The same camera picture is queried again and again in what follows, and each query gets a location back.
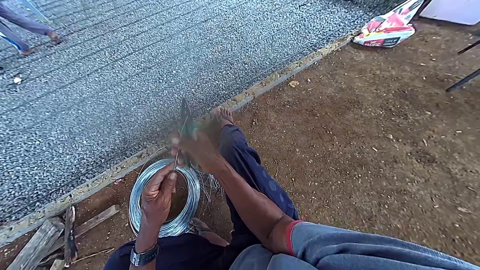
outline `gravel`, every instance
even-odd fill
[[[0,223],[165,137],[183,96],[203,114],[398,1],[35,3],[67,42],[12,26],[37,53],[0,44]]]

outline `coil of wire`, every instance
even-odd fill
[[[138,235],[140,229],[140,219],[142,217],[140,198],[143,188],[158,170],[174,161],[175,159],[167,158],[153,163],[140,174],[135,185],[133,185],[132,193],[130,194],[129,219],[130,226],[135,235]],[[188,223],[197,211],[198,200],[200,198],[200,184],[196,171],[192,168],[180,168],[178,166],[175,168],[175,171],[179,172],[187,182],[187,202],[178,216],[166,221],[162,225],[158,237],[177,236],[184,233],[188,228]]]

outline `person's leg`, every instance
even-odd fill
[[[33,52],[28,45],[3,22],[0,22],[0,36],[12,43],[23,55]]]
[[[192,233],[162,237],[158,242],[160,250],[156,257],[156,269],[208,269],[224,249]],[[135,241],[122,245],[110,255],[104,269],[128,270],[130,252],[134,246]]]
[[[29,20],[28,18],[20,14],[17,14],[11,9],[5,7],[1,3],[0,3],[0,17],[3,17],[9,22],[14,23],[20,26],[21,28],[24,28],[32,33],[48,36],[50,40],[52,40],[54,45],[57,45],[61,42],[59,34],[52,31],[48,25]]]
[[[234,125],[231,112],[227,109],[219,109],[215,114],[222,126],[220,131],[220,154],[251,187],[265,194],[285,214],[294,220],[298,220],[298,212],[293,202],[278,182],[261,165],[257,151],[248,146],[245,135],[243,135],[239,127]],[[238,254],[245,248],[254,244],[260,244],[260,240],[255,237],[242,221],[228,196],[226,199],[230,208],[234,231],[231,244],[226,247],[220,259],[219,267],[221,269],[230,267]]]

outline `soil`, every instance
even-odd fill
[[[400,238],[480,265],[480,77],[445,92],[478,69],[480,48],[456,52],[476,40],[479,26],[422,19],[416,27],[392,49],[343,47],[234,120],[301,219]],[[128,202],[138,173],[78,205],[77,224],[113,204],[121,209],[77,239],[78,258],[134,239]],[[186,194],[177,190],[176,212]],[[212,202],[201,199],[197,216],[230,240],[225,196],[209,194]],[[0,269],[27,240],[0,249]],[[108,256],[71,269],[103,269]]]

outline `wristwatch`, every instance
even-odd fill
[[[130,262],[134,266],[143,266],[147,263],[153,261],[158,255],[159,246],[156,244],[154,248],[150,249],[147,252],[137,253],[135,251],[135,246],[132,248],[132,252],[130,253]]]

